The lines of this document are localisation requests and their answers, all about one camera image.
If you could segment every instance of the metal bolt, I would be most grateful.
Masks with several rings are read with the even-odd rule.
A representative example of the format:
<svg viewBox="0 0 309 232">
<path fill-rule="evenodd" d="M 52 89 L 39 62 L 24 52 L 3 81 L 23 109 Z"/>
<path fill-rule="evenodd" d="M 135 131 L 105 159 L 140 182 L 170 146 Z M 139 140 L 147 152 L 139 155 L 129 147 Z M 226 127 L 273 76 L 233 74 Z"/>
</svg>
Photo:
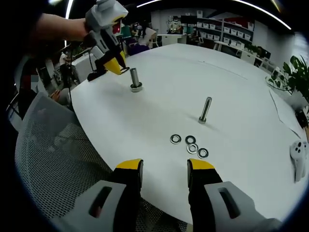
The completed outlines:
<svg viewBox="0 0 309 232">
<path fill-rule="evenodd" d="M 211 97 L 207 97 L 205 105 L 204 105 L 204 109 L 203 109 L 203 112 L 202 112 L 202 115 L 201 115 L 201 117 L 198 118 L 198 122 L 200 124 L 205 124 L 205 122 L 206 122 L 206 116 L 207 116 L 208 110 L 209 110 L 209 108 L 211 106 L 211 101 L 212 101 L 212 98 Z"/>
<path fill-rule="evenodd" d="M 131 84 L 131 91 L 136 93 L 142 90 L 142 83 L 139 81 L 139 77 L 137 75 L 136 68 L 130 69 L 132 83 Z"/>
</svg>

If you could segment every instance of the washer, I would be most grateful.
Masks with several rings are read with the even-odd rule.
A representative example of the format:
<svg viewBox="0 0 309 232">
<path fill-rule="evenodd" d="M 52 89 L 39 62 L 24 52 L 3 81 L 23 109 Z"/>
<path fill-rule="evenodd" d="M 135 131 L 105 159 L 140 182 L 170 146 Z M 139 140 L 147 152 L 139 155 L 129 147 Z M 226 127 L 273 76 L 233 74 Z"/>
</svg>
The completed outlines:
<svg viewBox="0 0 309 232">
<path fill-rule="evenodd" d="M 171 142 L 172 144 L 179 144 L 181 141 L 182 141 L 182 138 L 181 138 L 180 135 L 178 135 L 178 134 L 174 134 L 174 135 L 172 135 L 172 136 L 170 137 L 170 142 Z"/>
<path fill-rule="evenodd" d="M 202 151 L 205 151 L 206 152 L 206 155 L 204 155 L 204 156 L 202 156 L 201 155 L 201 152 Z M 208 150 L 207 149 L 205 149 L 205 148 L 201 148 L 200 150 L 198 150 L 198 153 L 197 153 L 197 156 L 199 157 L 199 158 L 201 158 L 201 159 L 205 159 L 205 158 L 207 158 L 208 157 Z"/>
<path fill-rule="evenodd" d="M 190 154 L 195 154 L 197 151 L 198 151 L 198 146 L 197 144 L 188 144 L 187 146 L 187 151 L 190 153 Z"/>
<path fill-rule="evenodd" d="M 195 139 L 195 137 L 194 136 L 192 136 L 192 135 L 188 135 L 186 138 L 185 138 L 185 142 L 186 142 L 186 144 L 195 144 L 196 143 L 196 139 Z"/>
</svg>

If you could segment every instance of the white round table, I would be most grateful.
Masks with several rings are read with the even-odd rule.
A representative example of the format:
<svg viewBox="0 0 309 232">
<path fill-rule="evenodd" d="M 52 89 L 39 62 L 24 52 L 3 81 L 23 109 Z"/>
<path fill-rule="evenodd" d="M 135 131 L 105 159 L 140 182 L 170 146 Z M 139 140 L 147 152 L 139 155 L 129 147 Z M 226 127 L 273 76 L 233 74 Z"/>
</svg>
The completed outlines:
<svg viewBox="0 0 309 232">
<path fill-rule="evenodd" d="M 289 146 L 298 137 L 279 121 L 265 84 L 267 74 L 227 54 L 185 44 L 152 49 L 127 59 L 144 89 L 130 91 L 130 72 L 108 72 L 72 91 L 76 115 L 94 148 L 114 169 L 144 160 L 141 196 L 192 224 L 186 150 L 193 135 L 208 149 L 223 181 L 249 195 L 267 218 L 284 220 L 300 200 L 308 175 L 294 183 Z M 197 122 L 205 100 L 205 125 Z M 170 136 L 183 141 L 174 145 Z"/>
</svg>

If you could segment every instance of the white controller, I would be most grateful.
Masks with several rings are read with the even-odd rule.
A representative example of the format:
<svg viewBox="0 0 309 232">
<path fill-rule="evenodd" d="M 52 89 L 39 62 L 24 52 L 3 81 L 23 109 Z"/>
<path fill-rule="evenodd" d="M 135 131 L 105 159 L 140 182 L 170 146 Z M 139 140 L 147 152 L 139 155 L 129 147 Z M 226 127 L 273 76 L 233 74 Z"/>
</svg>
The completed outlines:
<svg viewBox="0 0 309 232">
<path fill-rule="evenodd" d="M 295 165 L 295 182 L 306 175 L 308 152 L 309 143 L 306 141 L 296 141 L 290 146 L 290 155 Z"/>
</svg>

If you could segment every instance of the hand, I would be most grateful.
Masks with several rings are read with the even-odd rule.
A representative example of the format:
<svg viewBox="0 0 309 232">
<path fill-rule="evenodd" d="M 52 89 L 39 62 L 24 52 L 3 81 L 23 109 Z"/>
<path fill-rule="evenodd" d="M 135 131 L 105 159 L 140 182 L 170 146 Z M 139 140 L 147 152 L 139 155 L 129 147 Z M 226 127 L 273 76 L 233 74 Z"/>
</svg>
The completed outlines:
<svg viewBox="0 0 309 232">
<path fill-rule="evenodd" d="M 59 101 L 59 98 L 60 98 L 60 90 L 56 90 L 55 92 L 52 93 L 52 95 L 50 95 L 50 97 L 58 102 Z"/>
</svg>

